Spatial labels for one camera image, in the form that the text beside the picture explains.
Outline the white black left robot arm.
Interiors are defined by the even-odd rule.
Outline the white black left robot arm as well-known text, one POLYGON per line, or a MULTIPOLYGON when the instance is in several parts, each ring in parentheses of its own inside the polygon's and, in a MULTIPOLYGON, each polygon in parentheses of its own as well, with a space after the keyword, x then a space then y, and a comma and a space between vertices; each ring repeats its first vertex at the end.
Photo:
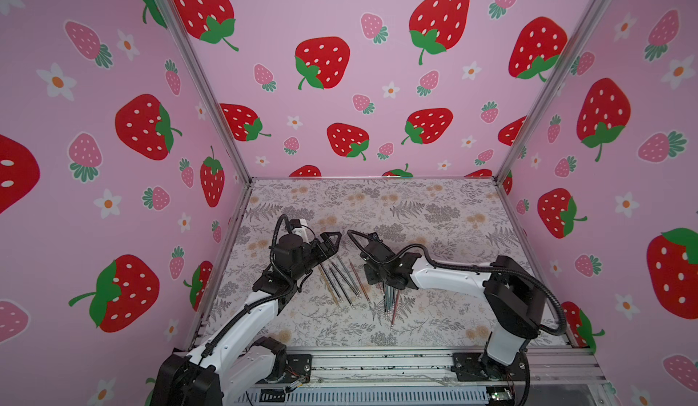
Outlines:
POLYGON ((330 260, 342 234, 323 232, 274 236, 270 262, 243 307, 215 334, 191 351, 172 353, 161 365, 152 405, 231 405, 259 380, 283 377, 285 345, 256 335, 298 293, 300 280, 330 260))

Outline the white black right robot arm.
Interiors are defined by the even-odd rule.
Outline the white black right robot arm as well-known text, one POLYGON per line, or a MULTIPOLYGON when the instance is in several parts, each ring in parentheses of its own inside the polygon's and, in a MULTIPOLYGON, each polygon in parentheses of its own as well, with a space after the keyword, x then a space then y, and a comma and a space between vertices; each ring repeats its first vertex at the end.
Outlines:
POLYGON ((484 300, 496 317, 484 351, 465 364, 468 376, 482 381, 501 381, 526 364, 526 350, 540 333, 564 336, 567 322, 563 306, 543 282, 529 274, 514 259, 499 255, 483 265, 438 262, 422 244, 410 244, 394 252, 375 234, 352 234, 365 261, 370 284, 380 282, 397 291, 438 290, 456 292, 484 300))

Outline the blue pencil with clear cap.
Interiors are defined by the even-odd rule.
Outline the blue pencil with clear cap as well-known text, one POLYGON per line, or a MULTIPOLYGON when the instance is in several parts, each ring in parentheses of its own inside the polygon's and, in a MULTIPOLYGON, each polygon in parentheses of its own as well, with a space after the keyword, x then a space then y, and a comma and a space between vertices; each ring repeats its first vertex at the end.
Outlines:
POLYGON ((352 293, 354 293, 354 295, 358 296, 359 291, 358 291, 356 285, 354 284, 354 282, 351 280, 351 277, 349 276, 348 269, 345 267, 345 264, 343 264, 343 262, 341 261, 340 258, 337 258, 336 270, 340 274, 342 280, 347 284, 349 289, 352 291, 352 293))

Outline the yellow pencil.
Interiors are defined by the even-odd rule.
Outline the yellow pencil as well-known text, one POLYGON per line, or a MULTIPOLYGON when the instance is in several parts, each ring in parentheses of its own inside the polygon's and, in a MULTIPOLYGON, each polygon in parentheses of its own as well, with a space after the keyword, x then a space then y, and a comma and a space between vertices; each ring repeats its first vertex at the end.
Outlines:
POLYGON ((325 287, 331 296, 331 299, 333 300, 334 304, 337 307, 340 307, 340 300, 337 298, 336 291, 334 290, 333 284, 330 281, 327 273, 325 272, 325 268, 323 267, 322 264, 319 265, 318 268, 319 268, 319 272, 321 273, 321 277, 323 278, 323 281, 325 283, 325 287))

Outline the dark blue striped pencil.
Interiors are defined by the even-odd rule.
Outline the dark blue striped pencil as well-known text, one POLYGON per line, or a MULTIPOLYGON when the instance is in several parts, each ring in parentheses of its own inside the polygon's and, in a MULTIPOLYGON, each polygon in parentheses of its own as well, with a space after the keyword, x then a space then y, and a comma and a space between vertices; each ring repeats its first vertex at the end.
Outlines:
POLYGON ((345 287, 343 286, 341 280, 339 279, 338 273, 336 273, 336 270, 334 269, 333 266, 330 266, 330 267, 329 267, 329 270, 330 270, 330 273, 332 274, 332 276, 333 276, 333 278, 334 278, 334 281, 336 282, 336 285, 337 285, 337 287, 339 288, 341 294, 343 295, 343 297, 345 298, 345 300, 347 301, 347 303, 348 303, 350 306, 352 306, 353 303, 352 303, 352 301, 351 301, 351 299, 350 299, 350 296, 347 294, 347 292, 346 292, 346 290, 345 290, 345 287))

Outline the red striped pencil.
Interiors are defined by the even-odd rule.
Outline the red striped pencil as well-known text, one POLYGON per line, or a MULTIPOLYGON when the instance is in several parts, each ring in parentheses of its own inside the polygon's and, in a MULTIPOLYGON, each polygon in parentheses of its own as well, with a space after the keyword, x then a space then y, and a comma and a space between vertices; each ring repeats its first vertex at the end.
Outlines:
POLYGON ((359 275, 358 267, 354 266, 354 264, 353 264, 352 262, 349 262, 349 265, 350 265, 350 267, 351 267, 351 269, 352 269, 352 271, 353 271, 353 273, 354 273, 354 276, 356 277, 356 281, 357 281, 357 283, 358 283, 358 285, 359 285, 359 287, 360 287, 360 289, 361 289, 361 292, 363 293, 363 295, 364 295, 366 301, 367 301, 368 303, 371 303, 372 301, 371 301, 371 299, 370 299, 368 289, 367 289, 367 287, 366 287, 364 281, 361 279, 361 276, 359 275))

